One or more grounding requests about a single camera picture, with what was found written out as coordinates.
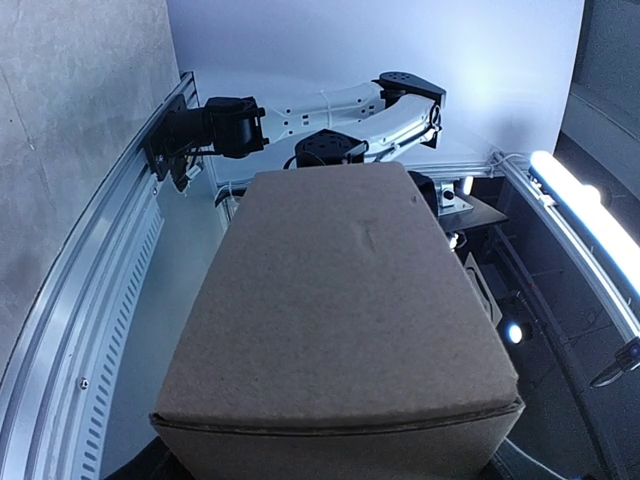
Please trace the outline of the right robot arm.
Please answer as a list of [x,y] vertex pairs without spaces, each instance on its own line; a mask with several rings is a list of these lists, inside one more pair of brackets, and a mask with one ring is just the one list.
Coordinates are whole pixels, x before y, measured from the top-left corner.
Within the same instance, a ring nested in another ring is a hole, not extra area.
[[266,106],[260,126],[270,145],[298,139],[285,168],[385,162],[418,145],[437,146],[446,96],[417,75],[390,71],[355,87]]

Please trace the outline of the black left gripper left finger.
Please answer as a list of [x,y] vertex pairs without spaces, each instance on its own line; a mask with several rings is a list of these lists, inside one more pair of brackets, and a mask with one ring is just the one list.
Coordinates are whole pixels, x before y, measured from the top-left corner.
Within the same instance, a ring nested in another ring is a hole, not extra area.
[[108,480],[192,480],[193,475],[157,436]]

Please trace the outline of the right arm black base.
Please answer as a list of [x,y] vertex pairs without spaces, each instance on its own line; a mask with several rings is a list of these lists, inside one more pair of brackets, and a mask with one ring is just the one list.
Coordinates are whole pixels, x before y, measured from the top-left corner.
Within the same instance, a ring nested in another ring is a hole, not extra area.
[[253,97],[212,97],[190,109],[180,94],[169,104],[142,146],[147,165],[160,182],[170,178],[180,192],[189,183],[188,171],[204,156],[242,159],[264,149],[266,110]]

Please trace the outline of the brown cardboard box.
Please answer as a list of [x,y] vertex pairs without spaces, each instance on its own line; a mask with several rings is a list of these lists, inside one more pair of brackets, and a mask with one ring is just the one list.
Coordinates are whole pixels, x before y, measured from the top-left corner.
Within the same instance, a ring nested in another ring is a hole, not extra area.
[[256,175],[150,421],[198,479],[474,479],[518,376],[396,162]]

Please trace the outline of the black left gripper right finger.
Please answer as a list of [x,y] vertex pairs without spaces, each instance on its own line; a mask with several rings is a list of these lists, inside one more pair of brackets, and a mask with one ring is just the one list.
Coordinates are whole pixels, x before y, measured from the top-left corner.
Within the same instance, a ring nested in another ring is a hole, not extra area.
[[480,479],[565,479],[555,470],[535,459],[509,439],[505,439],[489,463],[479,473]]

